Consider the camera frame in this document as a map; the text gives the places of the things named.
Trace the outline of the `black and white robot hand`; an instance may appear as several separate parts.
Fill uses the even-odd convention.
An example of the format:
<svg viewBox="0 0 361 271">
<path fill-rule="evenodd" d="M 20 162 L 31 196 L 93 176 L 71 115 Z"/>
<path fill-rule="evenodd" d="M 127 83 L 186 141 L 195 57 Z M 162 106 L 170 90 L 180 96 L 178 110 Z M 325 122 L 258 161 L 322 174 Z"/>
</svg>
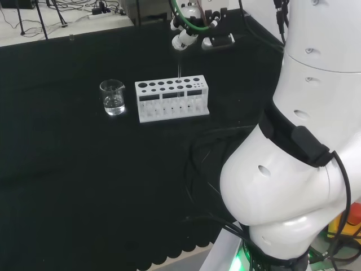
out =
<svg viewBox="0 0 361 271">
<path fill-rule="evenodd" d="M 174 16 L 171 30 L 179 31 L 172 39 L 173 48 L 184 51 L 199 37 L 203 50 L 233 45 L 228 4 L 229 1 L 169 1 Z"/>
</svg>

